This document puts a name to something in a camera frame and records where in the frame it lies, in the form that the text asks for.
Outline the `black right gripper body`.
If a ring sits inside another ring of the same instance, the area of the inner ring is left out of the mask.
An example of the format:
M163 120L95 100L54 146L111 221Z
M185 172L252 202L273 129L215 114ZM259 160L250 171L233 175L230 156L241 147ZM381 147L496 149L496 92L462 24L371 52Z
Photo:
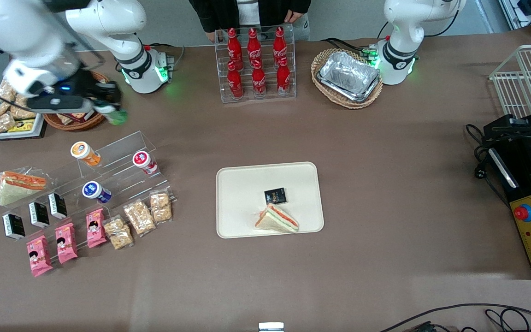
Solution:
M36 113L90 112L95 102L109 103L106 84L95 79L88 70L44 88L35 97L28 98L28 109Z

